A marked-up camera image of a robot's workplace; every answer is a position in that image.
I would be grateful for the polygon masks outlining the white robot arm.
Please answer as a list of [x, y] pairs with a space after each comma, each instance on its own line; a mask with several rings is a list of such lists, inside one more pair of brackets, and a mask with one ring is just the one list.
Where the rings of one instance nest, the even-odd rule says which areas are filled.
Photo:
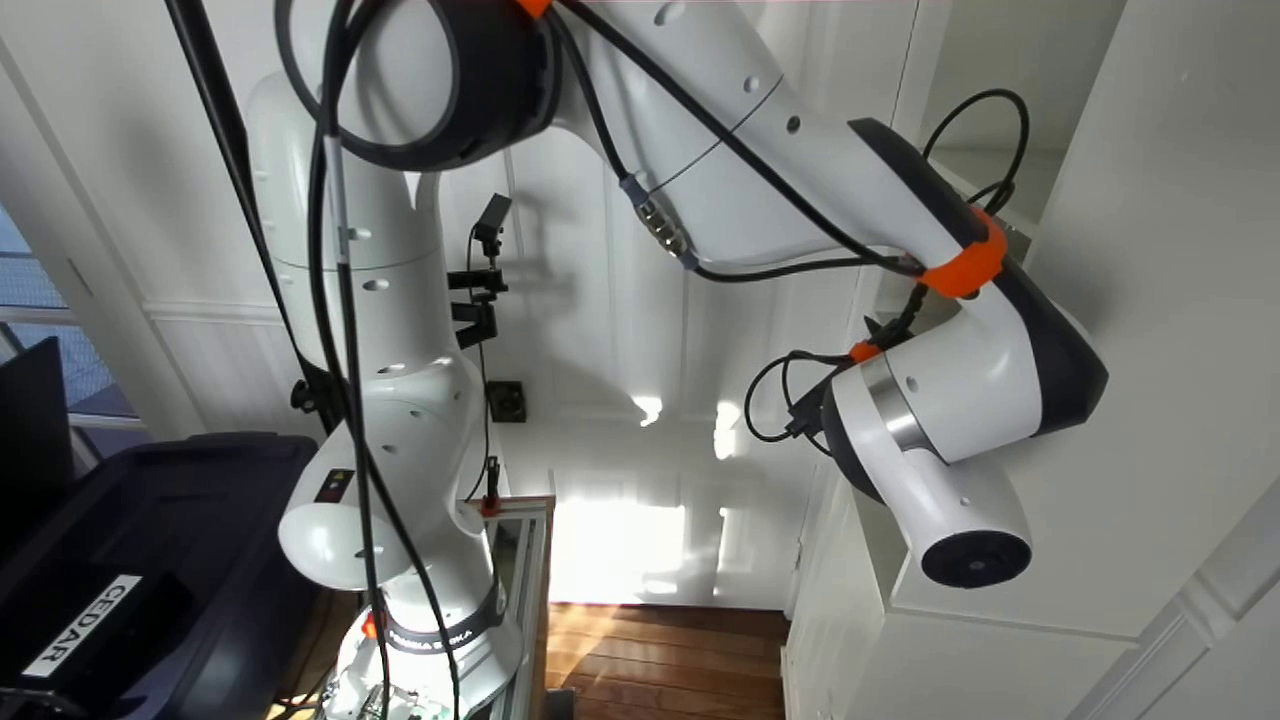
[[436, 187], [564, 126], [637, 218], [720, 283], [878, 265], [949, 299], [826, 361], [791, 422], [945, 587], [1019, 574], [1032, 539], [975, 454], [1094, 417], [1107, 368], [1014, 258], [1002, 218], [887, 125], [811, 110], [738, 0], [272, 0], [255, 197], [301, 356], [337, 422], [285, 557], [365, 597], [323, 720], [467, 720], [521, 662], [465, 487], [480, 373], [448, 312]]

